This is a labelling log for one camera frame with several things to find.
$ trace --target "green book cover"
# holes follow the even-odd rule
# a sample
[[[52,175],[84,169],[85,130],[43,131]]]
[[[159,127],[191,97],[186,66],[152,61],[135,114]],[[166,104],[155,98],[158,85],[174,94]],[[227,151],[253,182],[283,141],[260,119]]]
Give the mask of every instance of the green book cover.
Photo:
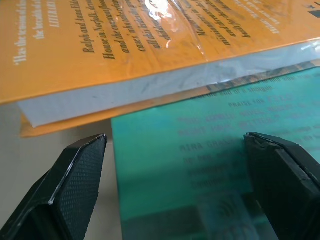
[[[276,240],[257,205],[243,135],[320,160],[320,68],[112,119],[124,240]]]

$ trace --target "teal book cover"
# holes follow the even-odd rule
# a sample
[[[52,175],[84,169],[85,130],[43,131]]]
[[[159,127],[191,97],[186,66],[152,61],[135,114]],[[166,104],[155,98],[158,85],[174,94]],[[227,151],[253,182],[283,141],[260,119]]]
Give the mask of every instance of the teal book cover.
[[[277,240],[253,196],[244,134],[320,161],[320,69],[112,119],[124,240]]]

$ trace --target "orange book cover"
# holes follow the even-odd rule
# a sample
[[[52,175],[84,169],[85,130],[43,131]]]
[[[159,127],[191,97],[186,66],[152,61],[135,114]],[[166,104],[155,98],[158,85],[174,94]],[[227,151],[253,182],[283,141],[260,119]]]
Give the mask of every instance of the orange book cover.
[[[147,108],[170,104],[170,103],[174,103],[181,100],[186,100],[186,99],[190,99],[190,98],[194,98],[194,97],[198,97],[198,96],[202,96],[210,93],[216,93],[222,90],[227,90],[227,89],[231,89],[231,88],[235,88],[235,87],[239,87],[247,84],[256,83],[258,81],[263,81],[266,79],[276,78],[286,74],[291,74],[291,73],[311,69],[314,67],[320,67],[320,60],[316,60],[312,62],[304,62],[298,65],[284,67],[284,68],[268,71],[261,74],[241,77],[225,83],[211,84],[205,87],[199,87],[196,89],[192,89],[192,90],[188,90],[188,91],[184,91],[176,94],[171,94],[164,97],[150,99],[150,100],[133,103],[133,104],[129,104],[121,107],[116,107],[116,108],[101,111],[101,112],[96,112],[96,113],[87,114],[84,116],[79,116],[79,117],[75,117],[67,120],[62,120],[62,121],[46,124],[39,127],[32,127],[28,119],[24,115],[22,115],[20,136],[23,138],[28,138],[28,137],[37,137],[40,135],[50,134],[50,133],[110,119],[120,115],[141,111]]]
[[[314,0],[1,0],[0,104],[295,44],[319,49],[319,11]]]

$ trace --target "book cover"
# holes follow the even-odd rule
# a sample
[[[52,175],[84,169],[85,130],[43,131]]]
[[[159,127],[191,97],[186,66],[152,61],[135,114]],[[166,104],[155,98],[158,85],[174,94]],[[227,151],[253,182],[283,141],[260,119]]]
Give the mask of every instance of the book cover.
[[[113,118],[123,239],[277,240],[243,136],[281,137],[320,161],[319,78],[313,68]]]
[[[307,51],[319,44],[319,11],[311,0],[1,0],[0,104],[295,44]]]
[[[215,93],[221,90],[227,90],[234,87],[255,83],[255,82],[263,81],[270,78],[280,77],[282,75],[287,75],[287,74],[311,69],[318,66],[320,66],[320,60],[312,61],[312,62],[304,62],[298,65],[284,67],[284,68],[276,69],[273,71],[267,71],[261,74],[241,77],[229,82],[211,84],[205,87],[199,87],[189,91],[179,92],[172,95],[167,95],[167,96],[163,96],[155,99],[150,99],[150,100],[133,103],[133,104],[129,104],[121,107],[116,107],[109,110],[87,114],[84,116],[79,116],[79,117],[75,117],[75,118],[71,118],[63,121],[58,121],[58,122],[46,124],[39,127],[32,127],[28,119],[24,115],[22,115],[20,136],[23,138],[27,138],[27,137],[36,137],[44,134],[50,134],[57,131],[62,131],[62,130],[102,121],[105,119],[114,118],[120,115],[129,114],[129,113],[141,111],[144,109],[148,109],[148,108],[152,108],[160,105],[170,104],[170,103],[178,102],[181,100],[198,97],[201,95]]]

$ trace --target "book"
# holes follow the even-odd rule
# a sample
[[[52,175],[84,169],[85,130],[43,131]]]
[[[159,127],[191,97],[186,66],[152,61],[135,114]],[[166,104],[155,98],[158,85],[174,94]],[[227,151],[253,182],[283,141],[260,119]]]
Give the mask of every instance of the book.
[[[144,109],[148,109],[148,108],[152,108],[160,105],[170,104],[170,103],[178,102],[181,100],[198,97],[201,95],[206,95],[209,93],[216,93],[221,90],[227,90],[227,89],[255,83],[258,81],[262,81],[262,80],[266,80],[274,77],[280,77],[282,75],[291,74],[291,73],[311,69],[318,66],[320,66],[320,60],[315,60],[312,62],[304,62],[294,66],[283,67],[280,69],[267,71],[267,72],[263,72],[256,75],[240,77],[228,82],[210,84],[204,87],[199,87],[199,88],[195,88],[188,91],[178,92],[175,94],[170,94],[170,95],[166,95],[163,97],[158,97],[158,98],[154,98],[154,99],[150,99],[142,102],[132,103],[129,105],[120,106],[120,107],[116,107],[116,108],[112,108],[112,109],[108,109],[108,110],[104,110],[104,111],[96,112],[92,114],[87,114],[84,116],[79,116],[79,117],[75,117],[67,120],[49,123],[49,124],[38,126],[38,127],[33,127],[28,121],[28,119],[24,115],[22,115],[20,136],[23,138],[26,138],[26,137],[36,137],[44,134],[49,134],[49,133],[53,133],[61,130],[66,130],[69,128],[74,128],[74,127],[106,120],[106,119],[111,119],[120,115],[133,113],[133,112],[141,111]]]
[[[112,118],[123,239],[277,240],[244,135],[284,138],[320,162],[319,78],[316,67]]]
[[[33,127],[319,58],[310,0],[2,0],[0,104]]]

